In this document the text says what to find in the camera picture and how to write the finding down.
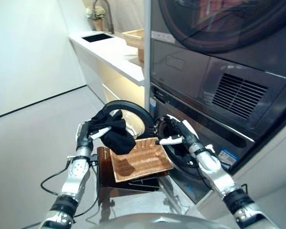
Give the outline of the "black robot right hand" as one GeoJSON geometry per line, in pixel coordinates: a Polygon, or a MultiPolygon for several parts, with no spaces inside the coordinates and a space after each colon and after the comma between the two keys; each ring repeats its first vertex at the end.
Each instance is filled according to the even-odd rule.
{"type": "Polygon", "coordinates": [[[156,140],[155,143],[157,145],[167,146],[184,144],[189,148],[191,145],[198,142],[199,137],[187,120],[178,121],[175,118],[168,118],[165,123],[172,127],[177,134],[169,136],[168,138],[156,140]]]}

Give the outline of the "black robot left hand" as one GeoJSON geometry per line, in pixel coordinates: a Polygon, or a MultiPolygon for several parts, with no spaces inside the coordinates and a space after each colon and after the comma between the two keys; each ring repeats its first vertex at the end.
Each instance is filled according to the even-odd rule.
{"type": "Polygon", "coordinates": [[[93,150],[93,141],[101,138],[108,133],[111,127],[105,127],[98,130],[90,129],[90,121],[85,121],[83,124],[79,124],[76,134],[76,149],[85,147],[89,150],[93,150]]]}

